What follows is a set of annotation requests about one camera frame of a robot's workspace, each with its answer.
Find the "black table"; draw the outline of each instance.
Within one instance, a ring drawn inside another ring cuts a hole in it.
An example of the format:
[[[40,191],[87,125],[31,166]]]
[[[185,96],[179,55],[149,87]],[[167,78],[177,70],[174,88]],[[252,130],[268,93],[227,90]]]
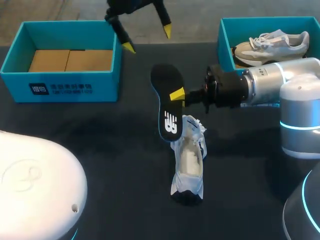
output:
[[[216,45],[136,50],[123,54],[117,103],[15,104],[0,83],[0,129],[57,142],[84,168],[88,199],[76,240],[285,240],[284,202],[315,162],[282,152],[279,109],[186,108],[207,128],[208,155],[203,203],[179,205],[170,198],[175,157],[159,137],[149,74],[155,63],[171,63],[186,88],[198,89],[217,62]]]

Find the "gray floor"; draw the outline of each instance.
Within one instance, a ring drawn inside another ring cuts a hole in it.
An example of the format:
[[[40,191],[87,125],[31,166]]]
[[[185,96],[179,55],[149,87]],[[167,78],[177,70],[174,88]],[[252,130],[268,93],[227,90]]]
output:
[[[102,20],[107,0],[0,0],[0,46],[10,45],[23,21]],[[216,41],[220,18],[320,17],[317,0],[164,0],[173,22],[167,40],[152,6],[121,17],[135,43]]]

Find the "shoe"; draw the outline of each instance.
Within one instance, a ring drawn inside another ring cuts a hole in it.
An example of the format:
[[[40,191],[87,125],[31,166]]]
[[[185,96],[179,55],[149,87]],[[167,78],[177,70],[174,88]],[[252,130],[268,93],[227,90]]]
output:
[[[289,61],[302,58],[309,48],[309,33],[289,35],[280,29],[249,38],[248,42],[238,44],[234,56],[249,66]]]
[[[171,142],[175,155],[172,197],[186,205],[198,204],[204,198],[203,159],[207,155],[206,129],[192,116],[182,116],[182,135]]]

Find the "black shoe sole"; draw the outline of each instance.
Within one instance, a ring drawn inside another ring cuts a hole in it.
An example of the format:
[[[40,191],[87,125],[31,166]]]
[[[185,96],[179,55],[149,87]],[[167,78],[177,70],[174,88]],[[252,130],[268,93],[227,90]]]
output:
[[[174,201],[184,206],[197,206],[203,201],[198,194],[193,194],[190,190],[177,191],[171,197]]]

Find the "blue shoebox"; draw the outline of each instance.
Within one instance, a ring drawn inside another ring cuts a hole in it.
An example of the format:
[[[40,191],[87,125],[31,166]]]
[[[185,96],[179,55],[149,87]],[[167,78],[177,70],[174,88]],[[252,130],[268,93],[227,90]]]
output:
[[[240,75],[244,69],[236,68],[231,48],[248,42],[250,37],[258,38],[260,34],[278,29],[286,34],[301,34],[307,31],[310,45],[306,56],[320,59],[320,25],[313,16],[222,18],[217,42],[221,68],[225,72],[236,70]]]
[[[110,70],[29,72],[37,50],[112,50],[105,51]],[[21,24],[0,74],[17,103],[115,102],[121,57],[122,46],[105,21],[30,21]]]

